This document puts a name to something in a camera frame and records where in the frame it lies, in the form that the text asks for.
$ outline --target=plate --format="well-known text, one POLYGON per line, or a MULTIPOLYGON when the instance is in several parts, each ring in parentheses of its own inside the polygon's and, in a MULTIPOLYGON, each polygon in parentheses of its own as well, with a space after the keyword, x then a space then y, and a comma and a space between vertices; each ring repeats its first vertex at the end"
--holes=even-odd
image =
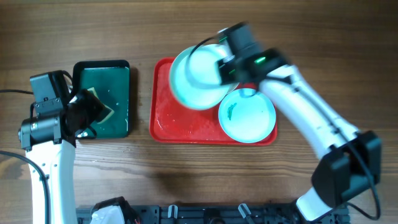
POLYGON ((274 129, 276 112, 271 100, 251 88, 228 94, 218 109, 224 132, 235 141, 254 143, 266 138, 274 129))
MULTIPOLYGON (((237 84, 203 89, 188 81, 185 72, 187 58, 194 47, 180 53, 170 69, 170 89, 175 99, 183 106, 193 110, 207 110, 216 106, 237 84)), ((189 69, 195 80, 209 85, 221 83, 216 62, 226 57, 225 46, 210 44, 198 48, 191 56, 189 69)))

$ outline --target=red tray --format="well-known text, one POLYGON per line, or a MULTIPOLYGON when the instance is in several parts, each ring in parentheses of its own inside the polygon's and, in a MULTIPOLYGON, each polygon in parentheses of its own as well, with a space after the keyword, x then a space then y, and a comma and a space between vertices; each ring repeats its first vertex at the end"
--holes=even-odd
POLYGON ((154 72, 149 132, 159 142, 266 146, 277 136, 277 125, 262 141, 246 144, 231 139, 218 122, 218 107, 190 110, 178 103, 169 88, 169 71, 175 58, 158 61, 154 72))

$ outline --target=wooden surface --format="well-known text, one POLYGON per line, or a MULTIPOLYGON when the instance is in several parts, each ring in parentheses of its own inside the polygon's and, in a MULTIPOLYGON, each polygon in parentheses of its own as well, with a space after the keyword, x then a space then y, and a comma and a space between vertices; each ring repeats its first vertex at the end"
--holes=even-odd
MULTIPOLYGON (((289 202, 310 188, 317 160, 280 112, 278 138, 267 147, 159 144, 149 135, 155 63, 249 21, 256 37, 282 49, 337 112, 382 138, 379 223, 398 222, 397 1, 0 2, 0 89, 30 90, 31 75, 72 73, 82 60, 121 58, 139 71, 132 133, 78 143, 77 207, 120 195, 130 204, 289 202)), ((1 150, 24 153, 17 130, 33 100, 0 95, 1 150)), ((28 166, 0 156, 0 223, 30 223, 31 196, 28 166)), ((354 201, 374 212, 369 192, 354 201)), ((373 223, 355 212, 352 219, 373 223)))

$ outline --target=sponge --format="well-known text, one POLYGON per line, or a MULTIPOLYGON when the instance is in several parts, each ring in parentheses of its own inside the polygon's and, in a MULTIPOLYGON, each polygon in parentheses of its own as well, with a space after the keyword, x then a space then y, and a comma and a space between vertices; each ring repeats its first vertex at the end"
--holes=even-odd
MULTIPOLYGON (((97 92, 95 91, 94 87, 91 87, 87 90, 90 91, 93 95, 95 95, 95 97, 98 98, 97 92)), ((114 110, 112 110, 110 107, 106 106, 105 104, 104 104, 104 106, 105 106, 105 109, 98 115, 97 119, 95 120, 97 122, 97 124, 104 123, 114 114, 114 110)))

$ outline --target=green light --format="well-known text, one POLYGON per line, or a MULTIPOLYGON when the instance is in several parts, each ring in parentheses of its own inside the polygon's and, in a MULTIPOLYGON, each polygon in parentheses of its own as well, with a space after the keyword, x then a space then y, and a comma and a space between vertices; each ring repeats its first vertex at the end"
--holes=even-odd
POLYGON ((254 62, 255 62, 256 64, 259 64, 259 63, 261 63, 261 62, 263 62, 263 61, 265 61, 265 60, 266 60, 265 57, 261 57, 261 58, 255 60, 254 62))

